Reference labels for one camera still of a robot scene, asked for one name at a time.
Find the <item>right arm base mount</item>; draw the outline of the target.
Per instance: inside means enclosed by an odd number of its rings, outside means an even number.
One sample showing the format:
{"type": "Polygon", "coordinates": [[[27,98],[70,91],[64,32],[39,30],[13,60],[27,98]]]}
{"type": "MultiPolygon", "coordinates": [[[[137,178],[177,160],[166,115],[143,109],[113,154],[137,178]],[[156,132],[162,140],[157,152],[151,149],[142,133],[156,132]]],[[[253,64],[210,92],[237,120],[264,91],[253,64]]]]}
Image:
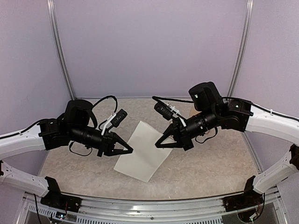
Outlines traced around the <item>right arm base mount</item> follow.
{"type": "Polygon", "coordinates": [[[226,212],[241,210],[264,203],[263,194],[254,191],[254,178],[255,175],[246,181],[245,188],[242,193],[223,198],[222,201],[226,212]]]}

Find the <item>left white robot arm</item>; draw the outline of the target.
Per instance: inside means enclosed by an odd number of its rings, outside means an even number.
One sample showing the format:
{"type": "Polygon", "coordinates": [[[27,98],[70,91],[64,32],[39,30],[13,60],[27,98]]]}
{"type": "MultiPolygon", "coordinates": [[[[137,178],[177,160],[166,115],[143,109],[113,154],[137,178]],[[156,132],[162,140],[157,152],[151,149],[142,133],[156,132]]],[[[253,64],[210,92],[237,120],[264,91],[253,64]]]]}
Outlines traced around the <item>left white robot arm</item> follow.
{"type": "MultiPolygon", "coordinates": [[[[97,149],[97,156],[131,154],[133,148],[108,127],[98,130],[93,113],[93,104],[76,99],[68,102],[65,112],[56,119],[42,119],[24,130],[0,137],[1,160],[11,156],[33,152],[49,151],[62,146],[71,147],[80,143],[88,149],[97,149]]],[[[0,182],[35,194],[59,208],[65,204],[54,178],[38,177],[0,162],[0,182]]]]}

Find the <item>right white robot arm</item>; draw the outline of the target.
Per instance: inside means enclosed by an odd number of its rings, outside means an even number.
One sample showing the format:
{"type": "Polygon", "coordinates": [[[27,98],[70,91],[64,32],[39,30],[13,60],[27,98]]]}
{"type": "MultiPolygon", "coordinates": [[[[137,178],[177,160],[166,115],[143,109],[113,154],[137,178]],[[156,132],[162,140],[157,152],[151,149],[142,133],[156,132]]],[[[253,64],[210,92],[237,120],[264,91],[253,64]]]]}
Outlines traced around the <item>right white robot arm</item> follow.
{"type": "Polygon", "coordinates": [[[213,82],[200,83],[189,90],[190,103],[198,114],[186,119],[165,99],[153,96],[154,109],[172,123],[155,143],[157,148],[194,147],[193,142],[211,129],[232,129],[239,132],[263,133],[291,142],[289,151],[270,168],[249,178],[239,203],[249,207],[257,194],[265,193],[280,181],[299,171],[299,120],[298,118],[262,108],[251,101],[222,97],[213,82]]]}

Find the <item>cream lined letter paper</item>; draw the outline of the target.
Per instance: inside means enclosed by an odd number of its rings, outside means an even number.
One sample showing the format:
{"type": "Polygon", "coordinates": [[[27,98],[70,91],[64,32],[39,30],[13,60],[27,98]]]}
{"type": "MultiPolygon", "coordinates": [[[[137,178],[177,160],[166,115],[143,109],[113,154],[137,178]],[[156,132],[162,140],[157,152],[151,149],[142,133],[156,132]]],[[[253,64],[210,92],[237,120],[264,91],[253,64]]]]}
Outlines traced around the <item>cream lined letter paper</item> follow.
{"type": "Polygon", "coordinates": [[[162,134],[149,124],[140,121],[128,144],[134,149],[131,154],[121,155],[114,170],[142,182],[151,177],[170,155],[171,148],[157,148],[156,141],[162,134]]]}

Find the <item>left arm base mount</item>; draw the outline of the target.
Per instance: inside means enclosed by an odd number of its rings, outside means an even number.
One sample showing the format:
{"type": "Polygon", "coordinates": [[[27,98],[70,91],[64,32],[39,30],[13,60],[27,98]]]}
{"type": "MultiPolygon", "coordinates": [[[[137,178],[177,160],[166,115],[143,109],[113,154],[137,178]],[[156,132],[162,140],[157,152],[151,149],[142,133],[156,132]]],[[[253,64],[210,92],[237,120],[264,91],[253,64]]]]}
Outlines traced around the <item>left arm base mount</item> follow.
{"type": "Polygon", "coordinates": [[[41,204],[52,208],[78,213],[82,199],[76,196],[69,196],[61,193],[59,185],[54,178],[45,177],[48,184],[48,192],[41,197],[41,204]]]}

